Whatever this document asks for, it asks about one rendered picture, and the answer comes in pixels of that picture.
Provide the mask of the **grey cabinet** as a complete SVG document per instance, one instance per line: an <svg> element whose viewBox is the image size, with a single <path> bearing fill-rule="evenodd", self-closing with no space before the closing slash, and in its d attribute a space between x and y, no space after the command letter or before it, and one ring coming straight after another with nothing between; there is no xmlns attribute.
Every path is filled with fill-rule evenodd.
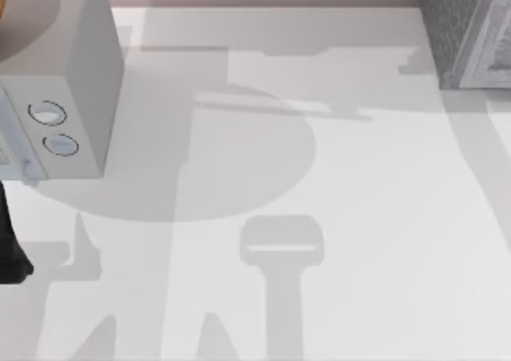
<svg viewBox="0 0 511 361"><path fill-rule="evenodd" d="M511 0L417 0L441 89L511 89Z"/></svg>

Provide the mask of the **pale microwave oven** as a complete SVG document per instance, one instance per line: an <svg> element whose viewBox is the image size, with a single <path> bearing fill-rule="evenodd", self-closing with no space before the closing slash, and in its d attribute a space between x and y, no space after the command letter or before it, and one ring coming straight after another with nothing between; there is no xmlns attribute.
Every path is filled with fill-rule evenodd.
<svg viewBox="0 0 511 361"><path fill-rule="evenodd" d="M124 75L109 0L7 0L0 21L0 181L34 184L103 175ZM64 123L41 125L29 104L54 101ZM77 141L71 157L44 137Z"/></svg>

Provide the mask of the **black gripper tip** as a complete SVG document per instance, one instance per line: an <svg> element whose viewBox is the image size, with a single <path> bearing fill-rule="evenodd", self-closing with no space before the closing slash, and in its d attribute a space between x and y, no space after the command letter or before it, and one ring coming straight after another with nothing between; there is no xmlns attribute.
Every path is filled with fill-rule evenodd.
<svg viewBox="0 0 511 361"><path fill-rule="evenodd" d="M0 181L0 284L21 284L33 273L34 266L14 233L5 188Z"/></svg>

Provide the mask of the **small microwave knob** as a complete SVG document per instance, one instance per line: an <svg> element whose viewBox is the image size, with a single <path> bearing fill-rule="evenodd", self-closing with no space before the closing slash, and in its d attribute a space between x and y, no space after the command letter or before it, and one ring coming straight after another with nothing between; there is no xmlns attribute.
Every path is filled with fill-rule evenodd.
<svg viewBox="0 0 511 361"><path fill-rule="evenodd" d="M60 157L71 157L79 151L77 141L64 133L44 137L42 144L50 153Z"/></svg>

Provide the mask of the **large microwave knob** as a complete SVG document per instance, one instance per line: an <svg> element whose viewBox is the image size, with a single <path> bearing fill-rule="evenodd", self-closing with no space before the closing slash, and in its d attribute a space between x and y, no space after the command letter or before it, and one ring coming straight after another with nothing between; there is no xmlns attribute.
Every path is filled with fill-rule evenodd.
<svg viewBox="0 0 511 361"><path fill-rule="evenodd" d="M29 104L27 112L34 121L46 126L61 125L67 119L66 111L54 101L44 100Z"/></svg>

